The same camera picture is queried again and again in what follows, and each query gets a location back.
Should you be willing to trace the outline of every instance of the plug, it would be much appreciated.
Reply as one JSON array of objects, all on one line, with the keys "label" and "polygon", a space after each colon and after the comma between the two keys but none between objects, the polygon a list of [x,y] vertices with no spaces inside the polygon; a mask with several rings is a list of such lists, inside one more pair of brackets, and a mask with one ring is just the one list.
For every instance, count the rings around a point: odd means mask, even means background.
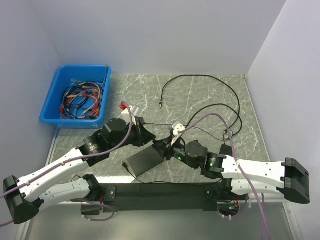
[{"label": "plug", "polygon": [[125,170],[126,170],[127,172],[129,172],[129,168],[128,168],[127,163],[126,163],[125,161],[121,161],[121,162],[122,162],[122,167],[124,167]]}]

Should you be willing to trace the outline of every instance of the metal bracket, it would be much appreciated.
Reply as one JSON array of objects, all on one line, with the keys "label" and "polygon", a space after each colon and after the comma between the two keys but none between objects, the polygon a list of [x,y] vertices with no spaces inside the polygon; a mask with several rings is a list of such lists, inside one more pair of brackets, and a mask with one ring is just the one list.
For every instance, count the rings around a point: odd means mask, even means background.
[{"label": "metal bracket", "polygon": [[104,202],[114,202],[116,199],[117,187],[115,185],[107,185],[102,188]]}]

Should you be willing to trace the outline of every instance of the blue plastic bin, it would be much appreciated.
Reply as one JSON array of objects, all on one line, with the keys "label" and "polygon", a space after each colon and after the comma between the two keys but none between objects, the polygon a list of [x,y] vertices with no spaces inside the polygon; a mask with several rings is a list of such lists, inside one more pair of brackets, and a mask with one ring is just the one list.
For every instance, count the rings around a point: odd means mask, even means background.
[{"label": "blue plastic bin", "polygon": [[[40,119],[45,123],[50,123],[61,129],[100,129],[104,124],[106,104],[109,91],[109,83],[112,69],[105,65],[64,65],[56,72],[51,89],[48,93]],[[71,80],[81,82],[104,81],[106,74],[105,87],[102,97],[100,115],[97,119],[62,119],[60,106],[62,97],[67,87],[76,83]]]}]

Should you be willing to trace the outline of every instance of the white wall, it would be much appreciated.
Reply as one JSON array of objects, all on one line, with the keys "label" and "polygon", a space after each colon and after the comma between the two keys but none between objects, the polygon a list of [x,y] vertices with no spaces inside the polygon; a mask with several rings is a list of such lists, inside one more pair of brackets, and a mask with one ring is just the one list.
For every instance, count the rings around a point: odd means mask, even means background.
[{"label": "white wall", "polygon": [[247,74],[286,0],[29,0],[64,63]]},{"label": "white wall", "polygon": [[248,87],[272,161],[309,170],[309,205],[296,204],[302,234],[319,239],[320,2],[288,0],[255,59]]},{"label": "white wall", "polygon": [[[60,65],[30,4],[25,0],[0,1],[1,181],[45,165],[55,128],[41,123],[39,115]],[[1,199],[0,223],[11,219]],[[0,228],[0,239],[14,239],[16,229],[13,224]]]}]

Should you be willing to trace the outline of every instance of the tangled wires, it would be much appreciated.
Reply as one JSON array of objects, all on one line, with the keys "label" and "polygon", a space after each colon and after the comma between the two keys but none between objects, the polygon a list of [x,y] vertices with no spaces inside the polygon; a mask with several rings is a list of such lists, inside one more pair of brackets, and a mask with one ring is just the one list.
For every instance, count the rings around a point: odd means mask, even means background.
[{"label": "tangled wires", "polygon": [[100,115],[105,82],[77,82],[78,84],[68,87],[63,94],[61,118],[96,119]]}]

